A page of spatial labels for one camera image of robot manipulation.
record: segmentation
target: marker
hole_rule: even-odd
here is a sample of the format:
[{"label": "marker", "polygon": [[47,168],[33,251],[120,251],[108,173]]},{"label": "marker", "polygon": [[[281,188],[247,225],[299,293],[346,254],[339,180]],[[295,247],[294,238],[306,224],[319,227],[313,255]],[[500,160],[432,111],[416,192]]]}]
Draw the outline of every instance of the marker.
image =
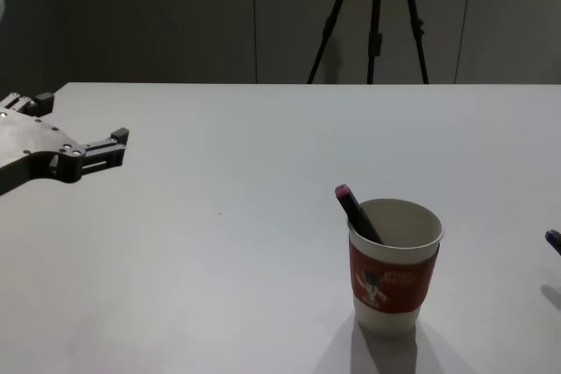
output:
[{"label": "marker", "polygon": [[339,200],[339,203],[341,203],[355,231],[367,240],[383,244],[372,222],[368,219],[368,216],[366,216],[365,210],[360,207],[359,202],[346,184],[335,187],[335,196]]},{"label": "marker", "polygon": [[545,233],[545,239],[549,244],[551,244],[557,253],[561,254],[561,234],[554,229],[550,229]]}]

